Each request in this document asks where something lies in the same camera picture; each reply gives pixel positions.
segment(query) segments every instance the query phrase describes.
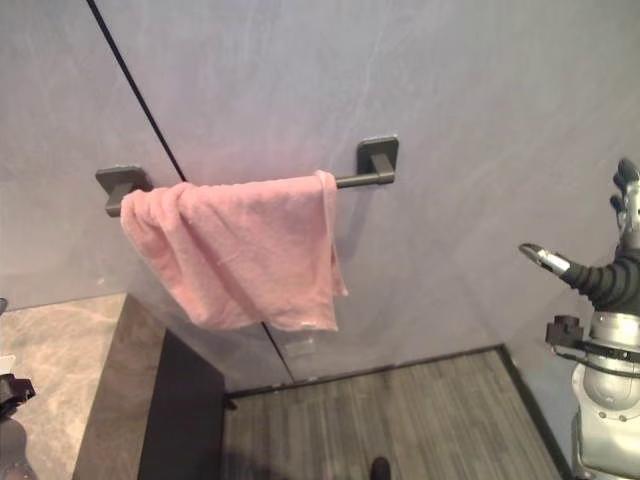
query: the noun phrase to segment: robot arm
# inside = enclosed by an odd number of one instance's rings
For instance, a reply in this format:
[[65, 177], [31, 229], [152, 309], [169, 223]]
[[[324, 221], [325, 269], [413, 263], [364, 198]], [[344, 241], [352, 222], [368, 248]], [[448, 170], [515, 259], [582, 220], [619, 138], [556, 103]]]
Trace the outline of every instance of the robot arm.
[[587, 339], [580, 320], [559, 315], [545, 341], [556, 355], [578, 362], [573, 391], [573, 469], [577, 478], [640, 479], [640, 172], [621, 160], [610, 202], [620, 243], [614, 261], [585, 267], [531, 243], [520, 251], [585, 295], [595, 313]]

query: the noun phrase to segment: towel rack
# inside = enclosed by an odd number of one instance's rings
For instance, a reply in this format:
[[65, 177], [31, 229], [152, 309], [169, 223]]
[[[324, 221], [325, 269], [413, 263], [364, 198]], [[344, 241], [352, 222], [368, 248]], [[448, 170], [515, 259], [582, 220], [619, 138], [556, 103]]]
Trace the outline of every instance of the towel rack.
[[[372, 138], [358, 144], [356, 175], [337, 177], [338, 188], [384, 185], [393, 183], [398, 162], [399, 141], [396, 137]], [[110, 217], [120, 216], [120, 203], [134, 190], [153, 188], [145, 171], [136, 166], [102, 168], [96, 180], [109, 195], [105, 210]]]

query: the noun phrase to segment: wood plank floor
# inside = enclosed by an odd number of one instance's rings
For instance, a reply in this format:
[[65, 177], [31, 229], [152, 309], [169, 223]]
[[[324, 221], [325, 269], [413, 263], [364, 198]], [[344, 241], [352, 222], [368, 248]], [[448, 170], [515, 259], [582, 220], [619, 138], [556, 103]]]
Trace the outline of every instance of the wood plank floor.
[[223, 478], [560, 479], [495, 351], [236, 400]]

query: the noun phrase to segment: towel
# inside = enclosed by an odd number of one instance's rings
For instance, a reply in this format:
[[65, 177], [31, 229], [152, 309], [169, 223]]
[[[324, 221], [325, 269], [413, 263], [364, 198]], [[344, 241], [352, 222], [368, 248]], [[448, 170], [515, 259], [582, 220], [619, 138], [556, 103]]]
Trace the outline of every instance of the towel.
[[228, 330], [337, 330], [347, 295], [333, 242], [336, 182], [312, 176], [134, 191], [121, 224], [191, 321]]

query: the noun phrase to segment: shoe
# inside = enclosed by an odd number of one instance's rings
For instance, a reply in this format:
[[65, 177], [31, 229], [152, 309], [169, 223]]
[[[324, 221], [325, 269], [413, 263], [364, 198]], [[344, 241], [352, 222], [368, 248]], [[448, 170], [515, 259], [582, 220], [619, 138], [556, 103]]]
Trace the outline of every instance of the shoe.
[[384, 457], [377, 457], [371, 464], [370, 480], [391, 480], [391, 465]]

